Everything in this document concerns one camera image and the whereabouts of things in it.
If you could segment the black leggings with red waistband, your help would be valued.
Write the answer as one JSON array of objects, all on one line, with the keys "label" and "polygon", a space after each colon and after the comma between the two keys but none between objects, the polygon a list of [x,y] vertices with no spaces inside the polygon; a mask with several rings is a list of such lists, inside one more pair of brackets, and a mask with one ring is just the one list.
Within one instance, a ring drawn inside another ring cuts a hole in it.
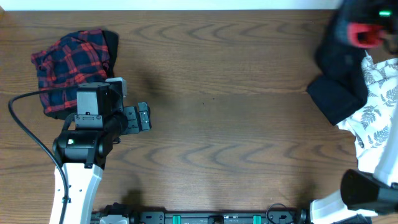
[{"label": "black leggings with red waistband", "polygon": [[366,104],[361,62],[367,49],[379,46],[397,54],[397,0],[343,0],[315,52],[322,74],[307,87],[332,125]]}]

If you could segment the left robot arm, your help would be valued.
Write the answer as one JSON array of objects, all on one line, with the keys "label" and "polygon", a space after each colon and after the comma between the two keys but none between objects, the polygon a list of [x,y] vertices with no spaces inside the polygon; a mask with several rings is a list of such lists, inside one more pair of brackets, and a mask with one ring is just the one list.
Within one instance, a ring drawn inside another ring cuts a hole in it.
[{"label": "left robot arm", "polygon": [[55,171],[51,223],[89,223],[106,157],[120,136],[151,129],[145,102],[123,105],[123,78],[80,84],[77,109],[65,119],[53,142],[60,168]]}]

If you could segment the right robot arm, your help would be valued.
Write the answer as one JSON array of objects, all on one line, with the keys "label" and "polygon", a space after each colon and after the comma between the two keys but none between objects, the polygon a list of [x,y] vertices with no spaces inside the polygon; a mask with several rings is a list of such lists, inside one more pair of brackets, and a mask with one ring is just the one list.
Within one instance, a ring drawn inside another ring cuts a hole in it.
[{"label": "right robot arm", "polygon": [[307,91],[327,120],[355,135],[358,166],[340,188],[311,202],[296,223],[370,223],[397,211],[397,60],[374,63],[368,49],[397,54],[397,0],[344,0],[315,61]]}]

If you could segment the white fern print garment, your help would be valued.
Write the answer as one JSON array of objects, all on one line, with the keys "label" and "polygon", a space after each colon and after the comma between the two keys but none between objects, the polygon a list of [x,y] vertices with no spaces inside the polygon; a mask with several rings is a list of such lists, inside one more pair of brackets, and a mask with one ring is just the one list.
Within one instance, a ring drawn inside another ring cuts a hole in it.
[{"label": "white fern print garment", "polygon": [[397,59],[374,63],[370,55],[361,62],[367,103],[338,123],[355,136],[358,169],[373,173],[387,144],[397,104]]}]

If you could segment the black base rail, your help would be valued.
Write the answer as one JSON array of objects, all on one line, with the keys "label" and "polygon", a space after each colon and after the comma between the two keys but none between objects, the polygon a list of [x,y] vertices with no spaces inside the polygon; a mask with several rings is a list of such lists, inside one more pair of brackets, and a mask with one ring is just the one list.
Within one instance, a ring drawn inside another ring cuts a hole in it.
[{"label": "black base rail", "polygon": [[273,204],[267,210],[218,212],[169,212],[166,210],[134,210],[128,205],[114,203],[91,214],[90,224],[306,224],[306,210]]}]

